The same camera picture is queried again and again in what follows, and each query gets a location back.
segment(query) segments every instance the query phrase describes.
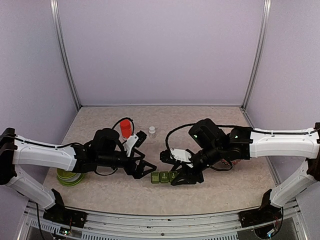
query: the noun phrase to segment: orange cap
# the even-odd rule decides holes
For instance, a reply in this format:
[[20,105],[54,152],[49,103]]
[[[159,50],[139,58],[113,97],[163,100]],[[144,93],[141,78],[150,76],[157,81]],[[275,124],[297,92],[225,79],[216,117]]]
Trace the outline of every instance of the orange cap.
[[121,121],[120,128],[122,136],[128,139],[132,134],[131,122],[128,119]]

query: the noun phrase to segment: green cube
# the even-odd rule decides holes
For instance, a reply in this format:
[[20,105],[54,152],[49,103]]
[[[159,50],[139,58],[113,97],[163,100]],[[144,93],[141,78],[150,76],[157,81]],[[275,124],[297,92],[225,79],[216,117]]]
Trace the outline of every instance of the green cube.
[[178,172],[170,171],[169,172],[169,181],[172,182],[176,178],[177,175],[178,175]]
[[162,184],[169,183],[169,172],[167,172],[167,171],[160,172],[160,183],[162,183]]
[[158,171],[153,171],[151,173],[151,183],[152,184],[158,184],[160,183],[160,175]]

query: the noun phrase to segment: lavender wall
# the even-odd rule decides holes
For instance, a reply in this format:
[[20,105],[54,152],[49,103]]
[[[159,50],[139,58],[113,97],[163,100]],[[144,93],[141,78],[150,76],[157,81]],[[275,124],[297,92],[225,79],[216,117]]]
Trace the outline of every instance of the lavender wall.
[[[320,1],[273,0],[248,114],[255,126],[303,129],[320,122]],[[282,180],[303,159],[273,157]],[[319,239],[320,185],[297,197],[312,240]]]
[[[60,143],[76,109],[67,85],[50,1],[0,1],[0,131]],[[39,181],[45,168],[28,167]],[[11,240],[27,204],[0,186],[0,238]]]
[[59,1],[81,103],[240,106],[263,6],[263,0]]

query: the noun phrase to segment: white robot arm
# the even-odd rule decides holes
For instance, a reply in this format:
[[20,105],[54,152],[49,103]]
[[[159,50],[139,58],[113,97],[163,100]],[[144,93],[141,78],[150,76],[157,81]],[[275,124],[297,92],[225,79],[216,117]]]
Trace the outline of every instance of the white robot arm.
[[6,185],[38,203],[45,210],[43,218],[66,225],[72,219],[72,226],[83,228],[86,213],[66,209],[59,192],[44,187],[20,165],[59,168],[74,173],[94,172],[98,166],[123,168],[128,175],[140,179],[157,168],[145,161],[145,155],[136,149],[146,136],[140,131],[121,144],[118,132],[105,128],[98,130],[93,140],[85,145],[54,145],[26,139],[16,135],[13,128],[7,128],[0,136],[0,185]]
[[[190,150],[170,149],[168,136],[167,149],[160,154],[160,160],[172,164],[172,171],[178,171],[171,182],[173,186],[202,183],[202,171],[212,167],[220,160],[230,165],[234,160],[249,160],[263,156],[305,157],[299,169],[279,186],[268,190],[262,198],[260,208],[239,213],[241,225],[248,227],[265,223],[270,214],[280,209],[292,198],[310,185],[320,181],[320,124],[302,130],[262,130],[259,128],[216,125],[210,119],[200,120],[192,126],[189,135],[202,148],[193,153]],[[220,128],[233,128],[225,134]]]

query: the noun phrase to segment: green roll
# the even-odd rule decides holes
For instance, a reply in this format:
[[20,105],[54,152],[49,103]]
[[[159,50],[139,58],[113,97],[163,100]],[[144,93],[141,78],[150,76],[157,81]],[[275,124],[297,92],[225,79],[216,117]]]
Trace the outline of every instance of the green roll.
[[84,178],[83,173],[74,173],[70,171],[65,171],[63,169],[57,168],[56,170],[56,178],[59,183],[66,187],[72,187],[81,182]]

